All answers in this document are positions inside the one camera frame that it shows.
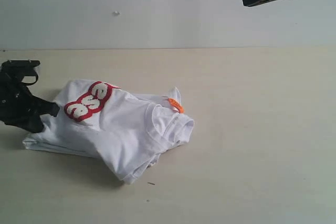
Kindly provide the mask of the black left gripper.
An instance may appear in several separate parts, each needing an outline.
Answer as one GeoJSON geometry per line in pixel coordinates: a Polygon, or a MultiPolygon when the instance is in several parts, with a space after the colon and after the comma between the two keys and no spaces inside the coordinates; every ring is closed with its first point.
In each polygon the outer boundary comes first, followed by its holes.
{"type": "Polygon", "coordinates": [[[25,83],[24,78],[1,73],[1,121],[31,133],[39,133],[44,130],[39,115],[56,117],[60,107],[54,102],[33,97],[28,86],[35,82],[25,83]]]}

